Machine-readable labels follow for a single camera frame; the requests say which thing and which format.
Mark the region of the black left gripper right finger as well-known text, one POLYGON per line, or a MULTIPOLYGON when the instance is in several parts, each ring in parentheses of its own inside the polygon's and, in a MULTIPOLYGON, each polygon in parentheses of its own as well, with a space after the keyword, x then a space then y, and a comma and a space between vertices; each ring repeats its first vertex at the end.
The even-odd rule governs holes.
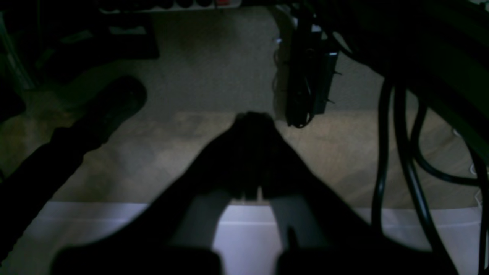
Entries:
POLYGON ((262 188, 285 226, 279 274, 457 274, 444 246, 417 251, 362 220, 308 169, 266 113, 252 113, 252 155, 252 189, 262 188))

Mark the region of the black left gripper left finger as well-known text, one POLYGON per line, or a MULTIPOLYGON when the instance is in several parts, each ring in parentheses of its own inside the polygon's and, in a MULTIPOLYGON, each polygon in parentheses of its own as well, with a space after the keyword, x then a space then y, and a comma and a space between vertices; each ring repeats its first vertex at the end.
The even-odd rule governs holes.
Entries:
POLYGON ((101 240, 61 251, 53 275, 219 274, 218 221, 262 184, 264 114, 240 113, 133 221, 101 240))

